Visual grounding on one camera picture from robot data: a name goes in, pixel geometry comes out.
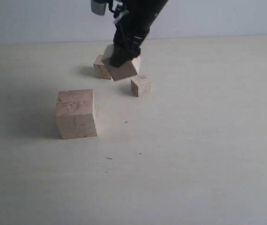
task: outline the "wooden table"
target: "wooden table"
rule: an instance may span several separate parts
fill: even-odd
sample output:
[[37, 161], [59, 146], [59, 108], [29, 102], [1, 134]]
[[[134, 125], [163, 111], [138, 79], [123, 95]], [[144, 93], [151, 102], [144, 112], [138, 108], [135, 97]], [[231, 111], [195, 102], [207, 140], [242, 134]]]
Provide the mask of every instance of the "wooden table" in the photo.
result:
[[[266, 225], [267, 36], [146, 41], [139, 98], [94, 77], [108, 44], [0, 46], [0, 225]], [[59, 139], [87, 88], [99, 136]]]

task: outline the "wooden block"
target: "wooden block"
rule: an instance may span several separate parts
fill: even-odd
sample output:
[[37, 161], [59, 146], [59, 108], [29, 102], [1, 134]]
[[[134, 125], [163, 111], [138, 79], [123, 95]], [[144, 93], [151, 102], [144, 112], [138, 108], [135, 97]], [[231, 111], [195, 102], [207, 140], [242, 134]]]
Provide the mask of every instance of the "wooden block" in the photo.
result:
[[140, 97], [150, 92], [150, 80], [145, 75], [137, 75], [131, 79], [133, 93]]
[[114, 81], [122, 80], [131, 76], [135, 76], [139, 73], [141, 58], [137, 57], [132, 61], [127, 61], [119, 68], [115, 68], [110, 65], [110, 57], [114, 51], [114, 44], [106, 47], [104, 55], [102, 57], [102, 62], [106, 67], [107, 71], [111, 75]]
[[63, 139], [97, 136], [93, 89], [60, 91], [55, 118]]
[[111, 75], [109, 74], [109, 72], [107, 71], [106, 67], [102, 62], [102, 55], [98, 55], [93, 65], [96, 77], [108, 80], [111, 79]]

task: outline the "large wooden cube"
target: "large wooden cube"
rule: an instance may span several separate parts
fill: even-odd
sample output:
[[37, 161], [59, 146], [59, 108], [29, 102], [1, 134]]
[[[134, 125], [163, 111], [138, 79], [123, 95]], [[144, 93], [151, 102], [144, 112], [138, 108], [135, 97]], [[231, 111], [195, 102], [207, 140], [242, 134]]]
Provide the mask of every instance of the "large wooden cube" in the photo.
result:
[[134, 58], [132, 61], [127, 61], [119, 68], [115, 68], [110, 65], [110, 58], [114, 52], [114, 45], [109, 45], [106, 47], [104, 55], [102, 57], [102, 62], [106, 67], [107, 71], [111, 75], [114, 81], [122, 80], [131, 76], [135, 76], [139, 73], [141, 58]]
[[93, 89], [59, 92], [55, 117], [63, 139], [97, 136]]
[[150, 80], [145, 75], [137, 75], [131, 79], [133, 93], [140, 97], [150, 92]]
[[98, 55], [93, 65], [96, 77], [108, 80], [111, 79], [111, 75], [109, 74], [109, 72], [107, 71], [106, 67], [102, 62], [102, 55]]

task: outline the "white wall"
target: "white wall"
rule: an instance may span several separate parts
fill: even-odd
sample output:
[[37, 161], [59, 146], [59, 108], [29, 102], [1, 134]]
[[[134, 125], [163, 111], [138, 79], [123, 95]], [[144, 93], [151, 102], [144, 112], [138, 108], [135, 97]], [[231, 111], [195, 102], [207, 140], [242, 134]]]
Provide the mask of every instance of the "white wall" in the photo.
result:
[[[0, 0], [0, 44], [112, 40], [90, 0]], [[267, 34], [267, 0], [170, 0], [149, 38]]]

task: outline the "white table surface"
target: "white table surface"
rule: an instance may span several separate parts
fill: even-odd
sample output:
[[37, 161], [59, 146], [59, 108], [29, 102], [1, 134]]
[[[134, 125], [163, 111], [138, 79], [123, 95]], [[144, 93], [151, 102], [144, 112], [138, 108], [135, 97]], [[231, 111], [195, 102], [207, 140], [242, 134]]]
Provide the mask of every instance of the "white table surface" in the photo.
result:
[[[94, 77], [106, 45], [0, 46], [0, 225], [267, 225], [267, 36], [146, 41], [140, 98]], [[59, 139], [86, 88], [99, 136]]]

